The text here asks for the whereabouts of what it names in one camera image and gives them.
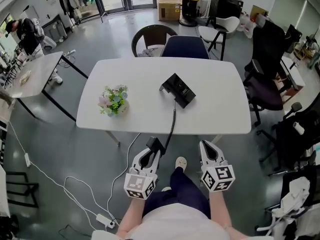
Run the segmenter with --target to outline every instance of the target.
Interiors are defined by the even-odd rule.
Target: white chair
[[[212,23],[212,20],[214,21],[214,24],[212,24],[214,28],[208,27],[209,23]],[[223,61],[226,39],[229,39],[234,35],[239,23],[240,20],[234,16],[229,18],[209,17],[205,26],[200,26],[198,28],[200,37],[207,43],[211,43],[208,52],[210,52],[213,46],[214,49],[216,49],[216,44],[222,44],[220,60]]]

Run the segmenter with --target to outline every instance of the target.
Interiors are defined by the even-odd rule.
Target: black cap
[[[16,21],[15,20],[10,20],[6,26],[5,26],[5,30],[10,33],[12,31],[12,25],[15,23]]]

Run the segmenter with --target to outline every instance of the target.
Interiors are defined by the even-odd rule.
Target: white cable
[[[130,146],[129,146],[129,148],[128,148],[128,152],[127,152],[127,154],[126,154],[126,168],[125,168],[125,170],[124,170],[121,174],[119,174],[117,177],[115,177],[114,180],[113,180],[113,182],[112,182],[112,185],[111,185],[111,194],[110,194],[110,197],[109,197],[109,199],[108,199],[108,202],[106,203],[106,209],[107,209],[108,211],[109,211],[109,202],[110,202],[110,200],[111,200],[111,198],[112,198],[112,196],[113,196],[115,181],[116,181],[118,178],[120,178],[120,177],[128,170],[128,168],[129,168],[129,151],[130,151],[130,149],[131,149],[131,146],[135,143],[136,139],[139,137],[140,134],[141,134],[141,133],[138,133],[138,135],[134,138],[134,140],[131,142],[131,144],[130,144]],[[114,219],[115,223],[119,226],[119,223],[117,222],[117,220],[116,220],[114,217],[113,217],[113,219]]]
[[[19,144],[20,144],[20,146],[21,146],[24,154],[26,154],[26,151],[25,151],[24,147],[22,146],[22,144],[21,144],[21,142],[20,142],[20,140],[19,140],[19,138],[18,138],[18,136],[17,136],[17,134],[16,134],[16,131],[15,131],[13,125],[11,124],[10,121],[9,121],[9,123],[10,123],[10,125],[11,125],[11,128],[12,128],[12,130],[13,130],[13,132],[14,132],[14,135],[15,135],[17,141],[19,142]],[[128,151],[127,151],[127,154],[126,154],[126,168],[125,168],[125,170],[124,170],[120,175],[118,175],[118,176],[113,180],[113,182],[112,182],[112,185],[111,185],[111,195],[110,195],[110,197],[109,197],[109,199],[108,199],[108,201],[107,201],[107,206],[106,206],[107,208],[106,208],[106,209],[104,209],[102,206],[100,206],[100,205],[97,203],[92,188],[91,188],[87,183],[85,183],[83,180],[77,179],[77,178],[75,178],[75,177],[73,177],[73,176],[67,176],[67,177],[64,179],[64,184],[63,184],[63,186],[62,186],[62,185],[56,183],[52,178],[50,178],[44,171],[42,171],[42,170],[41,170],[38,166],[36,166],[33,162],[30,161],[30,163],[31,163],[33,166],[35,166],[41,173],[43,173],[43,174],[44,174],[49,180],[51,180],[54,184],[56,184],[57,186],[63,188],[65,194],[66,194],[71,200],[73,200],[73,201],[85,212],[86,217],[88,218],[89,224],[90,224],[90,226],[91,226],[94,230],[96,230],[96,229],[92,226],[87,211],[90,212],[90,213],[92,213],[92,214],[95,215],[96,217],[97,217],[97,214],[95,214],[94,212],[92,212],[92,211],[89,210],[89,209],[84,208],[84,207],[79,203],[79,201],[75,198],[75,196],[74,196],[69,190],[67,190],[67,188],[66,188],[66,181],[67,181],[68,178],[75,179],[75,180],[77,180],[77,181],[79,181],[79,182],[81,182],[81,183],[84,183],[86,186],[88,186],[88,187],[90,188],[90,191],[91,191],[91,194],[92,194],[94,203],[95,203],[98,207],[100,207],[102,210],[104,210],[105,212],[107,212],[107,213],[110,215],[110,217],[112,218],[112,220],[115,221],[115,223],[119,226],[119,223],[117,222],[116,218],[111,214],[111,212],[109,212],[109,202],[110,202],[110,200],[111,200],[111,198],[112,198],[112,196],[113,196],[113,190],[114,190],[115,181],[116,181],[118,178],[120,178],[120,177],[127,171],[127,169],[129,168],[129,152],[130,152],[131,146],[134,144],[134,142],[135,142],[136,139],[139,137],[139,135],[140,135],[140,133],[134,138],[134,140],[132,141],[132,143],[130,144],[130,146],[129,146],[129,148],[128,148]]]

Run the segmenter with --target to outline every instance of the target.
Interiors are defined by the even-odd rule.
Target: white slipper
[[[161,190],[161,192],[168,191],[168,190],[171,190],[171,187],[166,186],[164,189]]]
[[[187,168],[187,160],[183,156],[179,156],[175,160],[175,168],[177,168],[177,167],[181,167],[183,169],[183,171],[186,170],[186,168]]]

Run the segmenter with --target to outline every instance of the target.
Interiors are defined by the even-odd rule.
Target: small white table
[[[46,91],[45,87],[58,65],[60,60],[64,60],[68,65],[75,69],[86,79],[88,78],[80,69],[72,64],[66,57],[63,56],[63,52],[55,52],[43,57],[39,57],[33,61],[28,61],[26,65],[21,69],[17,78],[13,80],[13,84],[10,88],[6,88],[6,91],[11,97],[16,98],[21,105],[35,118],[36,116],[31,110],[21,101],[21,98],[37,96],[43,93],[57,108],[59,108],[69,118],[76,121],[75,118],[66,111],[60,104],[58,104]],[[25,84],[20,85],[21,77],[27,72],[31,71],[31,75]]]
[[[247,134],[251,119],[245,88],[236,67],[226,61],[180,57],[141,57],[100,60],[80,99],[76,125],[85,129],[168,134],[174,96],[160,86],[176,73],[196,97],[182,109],[176,104],[173,134]],[[99,96],[105,86],[128,87],[125,116],[100,114]]]

